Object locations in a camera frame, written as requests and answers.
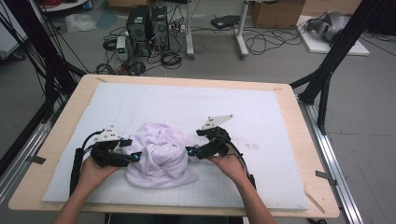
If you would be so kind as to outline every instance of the white bracket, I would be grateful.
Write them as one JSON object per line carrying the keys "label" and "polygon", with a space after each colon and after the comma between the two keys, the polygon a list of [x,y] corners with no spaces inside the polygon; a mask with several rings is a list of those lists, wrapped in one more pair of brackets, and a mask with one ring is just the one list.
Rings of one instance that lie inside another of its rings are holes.
{"label": "white bracket", "polygon": [[202,126],[202,130],[212,129],[218,127],[220,124],[233,118],[233,115],[217,116],[207,118],[206,123]]}
{"label": "white bracket", "polygon": [[100,133],[97,137],[95,137],[95,142],[108,142],[108,141],[117,141],[120,140],[120,136],[117,133],[116,129],[113,126],[105,129],[102,133]]}

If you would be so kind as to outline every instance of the cardboard box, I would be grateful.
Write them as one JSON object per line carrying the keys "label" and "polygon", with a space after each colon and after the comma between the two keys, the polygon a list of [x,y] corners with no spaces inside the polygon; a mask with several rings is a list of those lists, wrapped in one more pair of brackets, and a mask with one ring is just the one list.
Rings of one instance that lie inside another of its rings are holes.
{"label": "cardboard box", "polygon": [[147,5],[151,7],[151,0],[108,0],[110,7],[130,8],[133,5]]}
{"label": "cardboard box", "polygon": [[294,29],[305,0],[278,0],[275,3],[255,3],[251,18],[258,28]]}
{"label": "cardboard box", "polygon": [[353,15],[360,3],[361,0],[306,0],[302,15],[318,17],[326,11]]}

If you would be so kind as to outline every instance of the wooden board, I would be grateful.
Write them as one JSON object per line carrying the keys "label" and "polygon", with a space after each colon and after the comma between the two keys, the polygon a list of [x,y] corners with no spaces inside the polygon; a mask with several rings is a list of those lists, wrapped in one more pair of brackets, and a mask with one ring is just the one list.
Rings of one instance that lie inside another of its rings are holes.
{"label": "wooden board", "polygon": [[[308,210],[288,212],[272,210],[278,217],[338,217],[338,205],[326,179],[316,177],[315,171],[323,172],[318,153],[306,127],[294,93],[287,84],[254,83],[222,80],[201,80],[161,77],[115,77],[115,76],[85,76],[63,113],[51,130],[49,137],[38,152],[38,156],[46,158],[42,165],[31,164],[27,174],[12,196],[9,207],[18,210],[60,210],[62,203],[42,202],[55,167],[62,151],[70,141],[83,112],[89,104],[95,88],[102,82],[135,83],[163,86],[228,88],[239,90],[272,91],[276,95],[279,108],[285,122],[290,145],[302,179],[304,192],[308,201]],[[146,214],[181,214],[181,215],[212,215],[212,216],[245,216],[241,208],[205,208],[158,205],[123,205],[87,203],[83,211],[146,213]]]}

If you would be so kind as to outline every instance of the wrist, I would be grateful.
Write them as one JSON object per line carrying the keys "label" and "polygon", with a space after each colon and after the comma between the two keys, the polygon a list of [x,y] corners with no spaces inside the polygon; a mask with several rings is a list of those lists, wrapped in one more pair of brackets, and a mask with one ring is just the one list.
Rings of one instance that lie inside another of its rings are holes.
{"label": "wrist", "polygon": [[239,176],[239,177],[233,179],[233,182],[235,183],[236,187],[239,189],[243,189],[247,185],[251,185],[251,183],[246,175],[242,175],[242,176]]}
{"label": "wrist", "polygon": [[83,199],[85,201],[90,196],[92,191],[93,189],[84,188],[81,185],[77,185],[72,195],[76,195],[78,198]]}

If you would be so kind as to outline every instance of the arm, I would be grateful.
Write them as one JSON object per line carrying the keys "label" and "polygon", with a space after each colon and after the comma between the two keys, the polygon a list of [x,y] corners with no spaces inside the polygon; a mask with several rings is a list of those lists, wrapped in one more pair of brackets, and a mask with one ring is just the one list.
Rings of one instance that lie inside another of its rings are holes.
{"label": "arm", "polygon": [[209,160],[215,163],[235,183],[244,202],[250,224],[276,223],[274,217],[248,180],[245,170],[235,154],[228,154],[222,158],[213,157]]}
{"label": "arm", "polygon": [[120,167],[100,167],[91,156],[85,160],[75,191],[52,223],[77,223],[79,212],[91,192],[119,169]]}

